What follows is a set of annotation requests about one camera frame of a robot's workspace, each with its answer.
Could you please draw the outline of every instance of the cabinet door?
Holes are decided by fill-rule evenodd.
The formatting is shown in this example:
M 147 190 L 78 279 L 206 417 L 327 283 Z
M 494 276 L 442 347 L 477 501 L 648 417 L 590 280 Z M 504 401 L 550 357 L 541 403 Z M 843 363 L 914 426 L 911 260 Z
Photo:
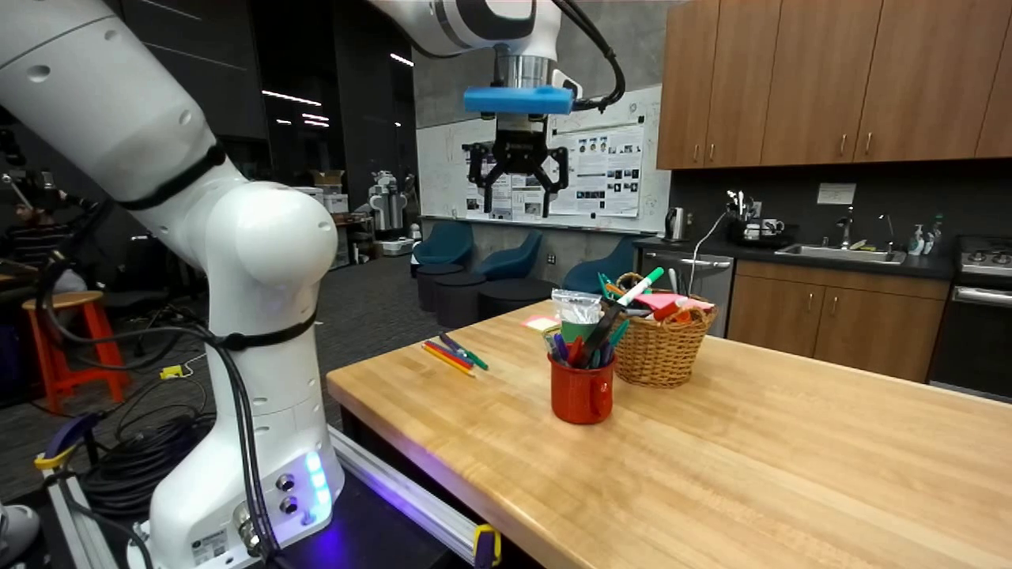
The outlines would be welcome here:
M 821 286 L 778 279 L 737 279 L 727 339 L 814 354 Z
M 970 159 L 1008 10 L 1008 0 L 886 0 L 856 159 Z
M 721 0 L 707 164 L 759 164 L 780 0 Z
M 882 0 L 785 0 L 761 164 L 847 161 Z
M 1008 155 L 1012 155 L 1012 29 L 1007 32 L 1000 74 L 994 79 L 982 129 L 978 141 L 978 159 L 1008 159 Z
M 699 166 L 721 0 L 668 10 L 658 166 Z
M 816 357 L 922 381 L 940 319 L 940 298 L 824 286 Z

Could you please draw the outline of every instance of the sink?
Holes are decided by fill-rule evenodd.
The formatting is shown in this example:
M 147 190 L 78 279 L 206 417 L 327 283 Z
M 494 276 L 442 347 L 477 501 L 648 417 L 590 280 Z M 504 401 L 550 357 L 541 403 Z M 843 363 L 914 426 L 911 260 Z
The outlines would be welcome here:
M 794 246 L 776 250 L 776 257 L 856 263 L 856 265 L 900 265 L 905 263 L 905 254 L 837 250 L 837 246 L 814 246 L 814 242 L 794 242 Z

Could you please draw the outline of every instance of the faucet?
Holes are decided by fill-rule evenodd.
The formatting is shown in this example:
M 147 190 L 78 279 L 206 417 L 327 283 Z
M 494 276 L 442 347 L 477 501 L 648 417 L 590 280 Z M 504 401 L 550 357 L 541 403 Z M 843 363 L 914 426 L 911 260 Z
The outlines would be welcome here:
M 893 257 L 893 246 L 896 246 L 896 241 L 893 241 L 893 217 L 887 217 L 887 214 L 879 214 L 879 222 L 886 223 L 886 257 Z
M 837 222 L 837 228 L 843 229 L 842 250 L 851 250 L 855 206 L 847 206 L 847 214 Z

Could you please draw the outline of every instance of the wicker basket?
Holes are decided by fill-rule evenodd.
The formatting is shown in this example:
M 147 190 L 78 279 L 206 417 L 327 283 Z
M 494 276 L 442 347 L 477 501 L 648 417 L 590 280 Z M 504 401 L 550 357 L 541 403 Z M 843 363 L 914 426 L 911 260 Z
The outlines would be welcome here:
M 707 331 L 703 323 L 628 319 L 628 334 L 615 347 L 615 372 L 642 384 L 679 384 L 692 378 L 696 349 Z

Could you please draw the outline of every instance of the kitchen counter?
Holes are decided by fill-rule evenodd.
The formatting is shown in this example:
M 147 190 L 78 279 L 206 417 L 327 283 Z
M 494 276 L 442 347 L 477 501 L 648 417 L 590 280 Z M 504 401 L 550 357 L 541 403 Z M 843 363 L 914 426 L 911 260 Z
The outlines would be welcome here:
M 692 254 L 696 242 L 668 242 L 668 241 L 637 241 L 640 257 L 648 254 Z M 830 260 L 806 260 L 806 257 L 776 257 L 776 250 L 749 250 L 735 246 L 727 241 L 712 241 L 703 246 L 703 254 L 712 257 L 735 257 L 735 260 L 757 260 L 757 263 L 780 263 L 780 265 L 820 265 L 820 269 L 837 269 L 837 273 L 867 273 L 867 276 L 907 276 L 907 279 L 934 279 L 934 280 L 952 280 L 952 260 L 949 257 L 907 257 L 900 265 L 867 265 L 867 263 L 830 263 Z
M 544 564 L 1012 564 L 1012 406 L 704 339 L 676 388 L 550 415 L 546 303 L 409 343 L 328 395 Z

